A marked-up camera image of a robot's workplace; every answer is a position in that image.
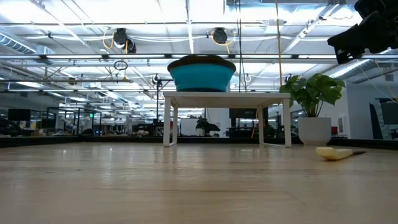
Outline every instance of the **wooden floor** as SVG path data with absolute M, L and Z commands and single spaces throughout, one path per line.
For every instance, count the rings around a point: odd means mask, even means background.
M 1 223 L 398 223 L 398 151 L 79 143 L 0 149 Z

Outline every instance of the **white table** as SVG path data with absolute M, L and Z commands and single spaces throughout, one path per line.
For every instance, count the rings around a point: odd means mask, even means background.
M 163 145 L 177 143 L 178 108 L 257 108 L 259 127 L 264 126 L 262 109 L 282 103 L 285 126 L 285 147 L 292 146 L 290 133 L 290 93 L 202 93 L 202 92 L 165 92 Z M 170 143 L 170 110 L 173 115 L 173 141 Z M 264 129 L 259 128 L 259 143 L 264 144 Z

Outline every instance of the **teal container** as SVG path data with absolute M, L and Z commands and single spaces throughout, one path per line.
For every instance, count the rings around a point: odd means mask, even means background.
M 236 67 L 214 55 L 189 55 L 171 63 L 167 69 L 177 91 L 225 92 Z

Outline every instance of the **table leg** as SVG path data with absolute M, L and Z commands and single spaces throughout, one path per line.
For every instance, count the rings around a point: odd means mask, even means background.
M 170 109 L 171 98 L 165 98 L 164 105 L 164 124 L 163 124 L 163 146 L 170 147 Z
M 173 145 L 177 143 L 178 136 L 178 107 L 174 106 L 173 113 Z
M 262 117 L 262 106 L 257 107 L 257 112 L 259 114 L 259 140 L 260 144 L 264 143 L 264 118 Z
M 284 107 L 284 129 L 285 129 L 285 147 L 292 147 L 292 132 L 290 131 L 291 116 L 289 99 L 283 99 Z

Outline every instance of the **white planter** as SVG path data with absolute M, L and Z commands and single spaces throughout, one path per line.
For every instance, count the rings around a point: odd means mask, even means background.
M 298 136 L 306 145 L 326 146 L 331 139 L 331 119 L 299 118 Z

